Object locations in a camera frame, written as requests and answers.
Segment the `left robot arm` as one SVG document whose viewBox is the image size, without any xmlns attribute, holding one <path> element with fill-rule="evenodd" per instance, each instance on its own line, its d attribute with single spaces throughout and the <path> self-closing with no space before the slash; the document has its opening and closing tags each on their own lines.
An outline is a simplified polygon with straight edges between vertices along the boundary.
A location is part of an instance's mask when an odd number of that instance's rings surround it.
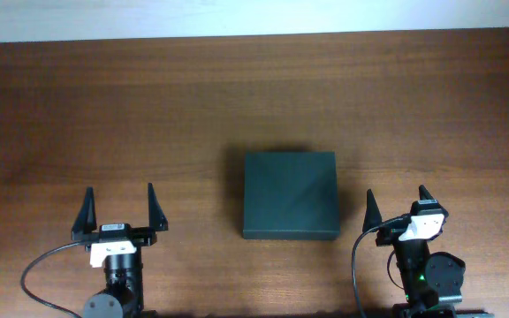
<svg viewBox="0 0 509 318">
<path fill-rule="evenodd" d="M 81 242 L 90 253 L 90 266 L 103 269 L 105 287 L 91 296 L 83 307 L 84 317 L 140 317 L 144 310 L 143 262 L 141 249 L 157 241 L 157 233 L 169 230 L 168 220 L 148 184 L 148 225 L 128 223 L 98 225 L 95 197 L 86 190 L 71 229 L 73 241 Z"/>
</svg>

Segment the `black storage box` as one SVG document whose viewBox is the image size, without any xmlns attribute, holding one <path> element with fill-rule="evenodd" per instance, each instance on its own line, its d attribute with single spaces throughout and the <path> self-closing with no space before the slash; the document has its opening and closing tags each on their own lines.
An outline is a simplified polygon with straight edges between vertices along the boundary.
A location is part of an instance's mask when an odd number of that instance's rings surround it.
<svg viewBox="0 0 509 318">
<path fill-rule="evenodd" d="M 332 152 L 253 152 L 245 158 L 243 238 L 334 240 L 340 234 Z"/>
</svg>

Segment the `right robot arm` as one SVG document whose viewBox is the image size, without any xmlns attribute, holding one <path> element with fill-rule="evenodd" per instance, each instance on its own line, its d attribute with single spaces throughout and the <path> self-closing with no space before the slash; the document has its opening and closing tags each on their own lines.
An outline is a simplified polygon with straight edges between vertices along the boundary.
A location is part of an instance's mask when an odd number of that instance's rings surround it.
<svg viewBox="0 0 509 318">
<path fill-rule="evenodd" d="M 356 239 L 351 255 L 353 292 L 361 316 L 366 314 L 357 287 L 356 253 L 362 239 L 375 233 L 377 246 L 392 247 L 389 259 L 397 261 L 406 296 L 405 303 L 392 307 L 393 317 L 490 317 L 490 313 L 481 309 L 456 309 L 463 300 L 461 287 L 466 263 L 452 254 L 429 250 L 429 242 L 443 233 L 449 213 L 424 185 L 419 186 L 418 193 L 419 199 L 408 213 L 384 220 L 375 195 L 367 190 L 362 234 Z"/>
</svg>

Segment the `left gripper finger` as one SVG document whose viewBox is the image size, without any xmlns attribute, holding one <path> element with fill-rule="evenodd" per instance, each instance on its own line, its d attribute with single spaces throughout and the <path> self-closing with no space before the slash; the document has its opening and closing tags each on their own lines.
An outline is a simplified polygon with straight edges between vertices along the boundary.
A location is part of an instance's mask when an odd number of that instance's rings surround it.
<svg viewBox="0 0 509 318">
<path fill-rule="evenodd" d="M 152 183 L 148 183 L 148 226 L 155 231 L 167 231 L 168 220 L 156 197 Z"/>
<path fill-rule="evenodd" d="M 92 187 L 88 187 L 72 228 L 72 240 L 85 240 L 97 229 L 95 214 L 95 197 Z"/>
</svg>

